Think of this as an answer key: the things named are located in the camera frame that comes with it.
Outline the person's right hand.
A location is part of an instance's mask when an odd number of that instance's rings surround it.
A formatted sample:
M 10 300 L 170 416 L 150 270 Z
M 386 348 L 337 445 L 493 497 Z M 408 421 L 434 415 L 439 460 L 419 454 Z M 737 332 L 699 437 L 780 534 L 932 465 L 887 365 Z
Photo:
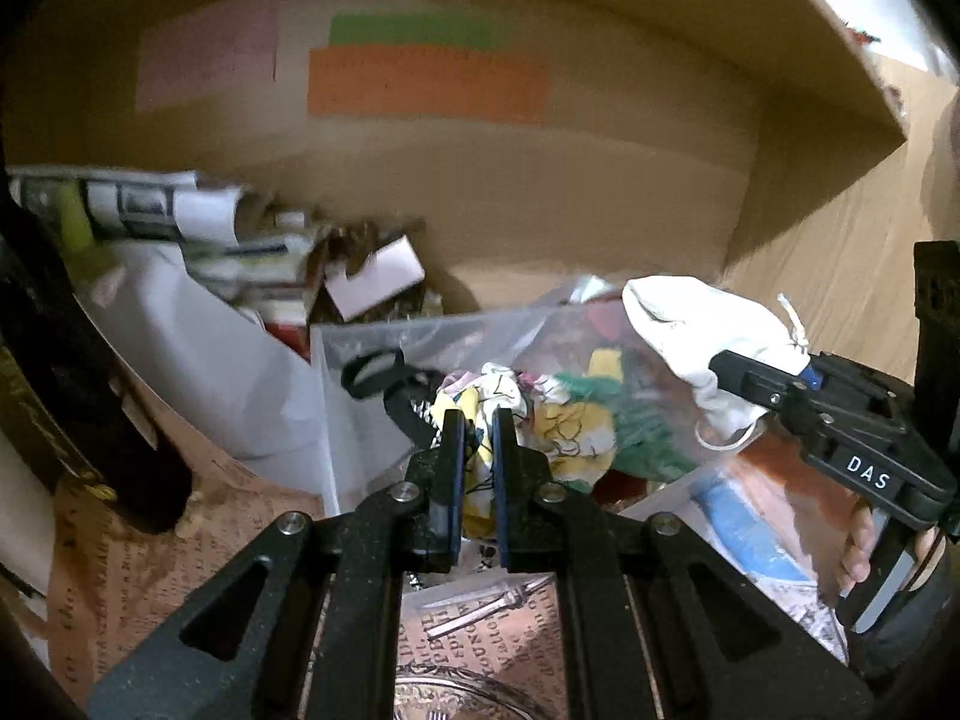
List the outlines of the person's right hand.
M 841 593 L 850 593 L 859 583 L 866 582 L 871 573 L 872 551 L 877 543 L 872 507 L 866 499 L 861 499 L 850 518 L 850 531 L 844 541 L 843 553 L 836 567 L 836 582 Z M 946 545 L 940 538 L 937 528 L 929 528 L 918 533 L 914 540 L 914 564 L 911 574 L 901 583 L 901 590 L 916 592 L 928 582 L 942 557 L 946 554 Z

